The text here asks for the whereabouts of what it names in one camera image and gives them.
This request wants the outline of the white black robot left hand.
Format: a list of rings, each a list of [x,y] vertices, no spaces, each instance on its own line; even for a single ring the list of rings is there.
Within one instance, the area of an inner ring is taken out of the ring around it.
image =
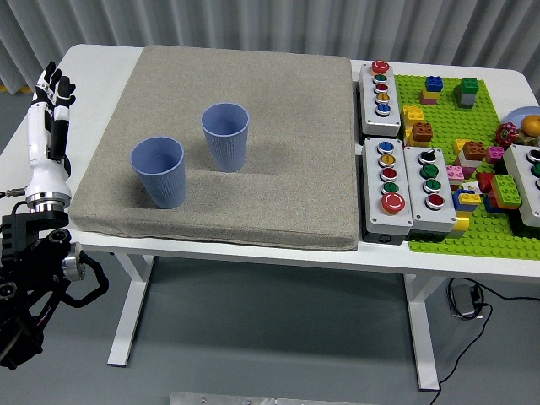
[[[70,107],[76,85],[50,62],[39,77],[27,112],[27,145],[32,178],[26,202],[32,209],[45,203],[66,208],[71,202],[67,180],[71,165],[67,158]]]

